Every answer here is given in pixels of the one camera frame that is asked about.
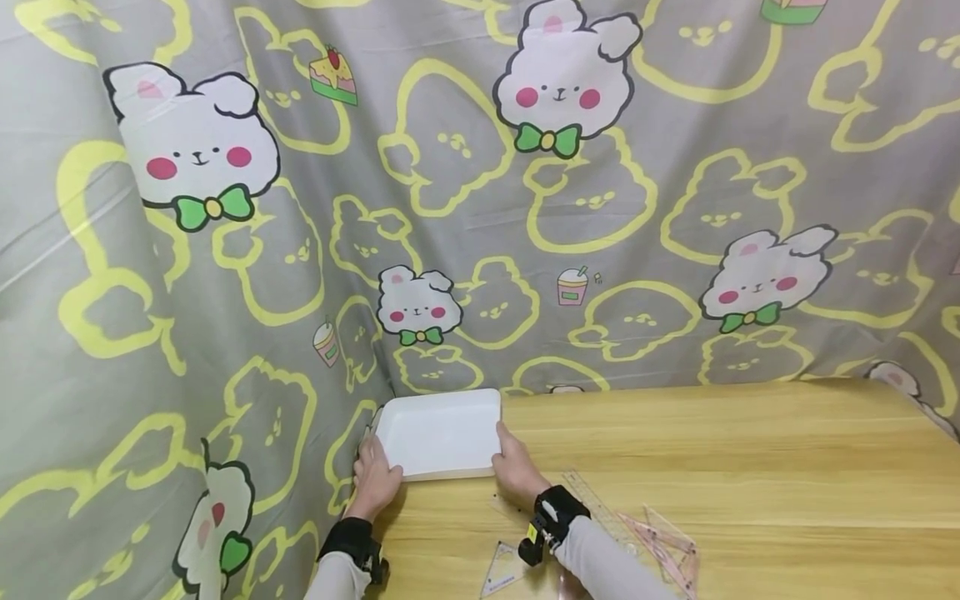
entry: gray curtain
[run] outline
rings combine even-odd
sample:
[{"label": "gray curtain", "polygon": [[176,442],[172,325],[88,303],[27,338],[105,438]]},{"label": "gray curtain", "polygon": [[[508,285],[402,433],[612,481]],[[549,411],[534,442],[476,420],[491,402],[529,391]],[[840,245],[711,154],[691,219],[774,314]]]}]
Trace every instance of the gray curtain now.
[{"label": "gray curtain", "polygon": [[952,0],[7,4],[4,600],[301,597],[393,396],[957,437]]}]

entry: gray sleeve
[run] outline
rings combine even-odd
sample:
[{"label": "gray sleeve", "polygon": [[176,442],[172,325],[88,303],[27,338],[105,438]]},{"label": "gray sleeve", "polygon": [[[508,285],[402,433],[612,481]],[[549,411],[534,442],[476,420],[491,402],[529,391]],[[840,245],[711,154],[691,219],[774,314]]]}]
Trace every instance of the gray sleeve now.
[{"label": "gray sleeve", "polygon": [[657,575],[585,516],[573,519],[554,556],[593,600],[677,600]]},{"label": "gray sleeve", "polygon": [[317,575],[303,600],[360,600],[370,584],[370,575],[360,570],[343,552],[331,552],[320,559]]}]

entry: white plastic tray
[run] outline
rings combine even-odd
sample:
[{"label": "white plastic tray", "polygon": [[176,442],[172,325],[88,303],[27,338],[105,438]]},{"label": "white plastic tray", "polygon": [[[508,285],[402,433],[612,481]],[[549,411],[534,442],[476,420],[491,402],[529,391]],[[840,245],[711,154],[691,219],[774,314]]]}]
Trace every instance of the white plastic tray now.
[{"label": "white plastic tray", "polygon": [[404,481],[493,475],[500,451],[496,422],[500,393],[493,389],[394,398],[373,420],[390,466]]}]

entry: black wrist strap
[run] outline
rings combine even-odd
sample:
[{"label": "black wrist strap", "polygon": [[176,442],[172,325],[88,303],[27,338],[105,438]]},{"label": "black wrist strap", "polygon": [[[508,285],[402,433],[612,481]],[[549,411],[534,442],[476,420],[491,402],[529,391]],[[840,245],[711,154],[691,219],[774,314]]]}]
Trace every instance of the black wrist strap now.
[{"label": "black wrist strap", "polygon": [[382,584],[390,574],[390,563],[380,558],[380,544],[373,539],[373,525],[355,516],[341,519],[330,530],[317,560],[331,552],[343,552],[360,570],[370,573],[371,582]]},{"label": "black wrist strap", "polygon": [[527,537],[517,549],[520,558],[530,566],[541,563],[543,547],[549,544],[552,552],[564,543],[570,524],[578,516],[590,518],[590,511],[564,486],[554,486],[537,496]]},{"label": "black wrist strap", "polygon": [[589,509],[564,486],[554,486],[537,496],[534,511],[537,516],[543,517],[546,523],[546,532],[550,534],[550,549],[564,543],[573,519],[578,516],[590,518]]}]

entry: wooden table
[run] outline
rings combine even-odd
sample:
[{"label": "wooden table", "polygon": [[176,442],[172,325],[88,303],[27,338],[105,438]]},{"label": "wooden table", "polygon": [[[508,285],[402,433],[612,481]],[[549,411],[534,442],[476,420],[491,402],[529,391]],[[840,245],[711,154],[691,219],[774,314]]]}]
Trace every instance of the wooden table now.
[{"label": "wooden table", "polygon": [[[510,397],[503,411],[547,477],[575,468],[611,509],[648,504],[694,538],[703,600],[960,598],[960,446],[882,384]],[[478,598],[497,540],[523,537],[493,492],[404,486],[378,523],[391,580],[369,596]],[[557,593],[521,582],[492,598]]]}]

